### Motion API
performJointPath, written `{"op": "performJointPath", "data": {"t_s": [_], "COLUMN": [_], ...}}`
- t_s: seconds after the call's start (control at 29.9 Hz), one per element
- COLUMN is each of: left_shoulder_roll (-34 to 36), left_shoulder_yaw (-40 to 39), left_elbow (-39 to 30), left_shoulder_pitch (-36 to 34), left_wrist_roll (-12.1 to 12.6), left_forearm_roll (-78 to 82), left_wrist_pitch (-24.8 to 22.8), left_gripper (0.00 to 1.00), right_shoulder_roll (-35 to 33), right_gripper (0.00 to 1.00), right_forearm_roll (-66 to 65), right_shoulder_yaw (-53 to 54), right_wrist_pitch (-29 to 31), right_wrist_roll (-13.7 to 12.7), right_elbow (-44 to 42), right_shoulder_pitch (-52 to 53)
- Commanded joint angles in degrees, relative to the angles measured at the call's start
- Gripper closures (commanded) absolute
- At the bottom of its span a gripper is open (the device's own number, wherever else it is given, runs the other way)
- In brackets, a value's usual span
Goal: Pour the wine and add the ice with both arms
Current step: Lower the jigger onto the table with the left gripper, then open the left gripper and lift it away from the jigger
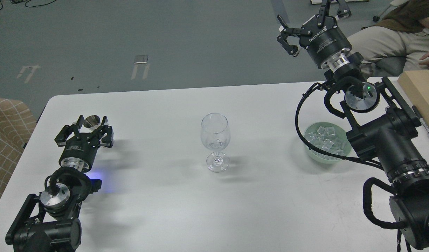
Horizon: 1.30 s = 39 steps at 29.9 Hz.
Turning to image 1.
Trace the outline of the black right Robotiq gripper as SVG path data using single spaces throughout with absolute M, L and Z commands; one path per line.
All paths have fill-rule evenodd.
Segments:
M 288 37 L 300 38 L 300 46 L 305 48 L 318 69 L 325 69 L 327 61 L 338 52 L 349 53 L 352 45 L 338 27 L 338 20 L 351 16 L 351 10 L 345 0 L 337 0 L 339 8 L 336 16 L 330 15 L 331 0 L 322 0 L 319 13 L 306 21 L 302 28 L 289 28 L 278 14 L 281 24 L 277 41 L 291 56 L 298 56 L 299 47 L 288 43 Z

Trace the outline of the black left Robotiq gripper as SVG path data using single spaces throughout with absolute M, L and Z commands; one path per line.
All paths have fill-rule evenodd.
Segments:
M 101 119 L 101 125 L 81 137 L 80 129 L 83 126 L 84 117 L 79 117 L 72 125 L 64 125 L 59 131 L 54 141 L 59 147 L 64 147 L 59 165 L 61 167 L 75 168 L 82 173 L 92 169 L 99 147 L 113 147 L 113 128 L 108 124 L 107 116 Z

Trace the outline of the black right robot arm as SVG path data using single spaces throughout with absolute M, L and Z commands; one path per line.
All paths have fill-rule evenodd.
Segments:
M 369 178 L 363 185 L 363 212 L 367 219 L 383 228 L 397 230 L 397 242 L 404 237 L 408 251 L 429 247 L 429 165 L 414 146 L 421 121 L 395 86 L 384 77 L 368 83 L 359 69 L 360 53 L 351 53 L 352 45 L 338 27 L 340 19 L 351 15 L 344 0 L 335 16 L 331 1 L 321 2 L 319 13 L 300 28 L 281 24 L 277 41 L 291 56 L 304 48 L 316 66 L 327 69 L 325 82 L 314 83 L 303 94 L 296 112 L 295 128 L 301 141 L 321 154 L 376 167 L 385 172 L 389 184 Z M 299 39 L 290 45 L 288 37 Z M 348 120 L 347 139 L 357 157 L 340 156 L 321 150 L 308 142 L 299 129 L 299 112 L 305 100 L 317 90 L 325 90 L 326 109 Z

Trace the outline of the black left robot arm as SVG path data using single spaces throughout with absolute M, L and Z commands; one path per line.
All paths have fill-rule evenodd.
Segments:
M 64 147 L 60 167 L 44 181 L 44 190 L 30 194 L 6 233 L 15 252 L 75 252 L 81 244 L 79 214 L 83 201 L 101 189 L 101 179 L 89 178 L 100 147 L 113 146 L 108 118 L 91 121 L 79 116 L 55 137 Z

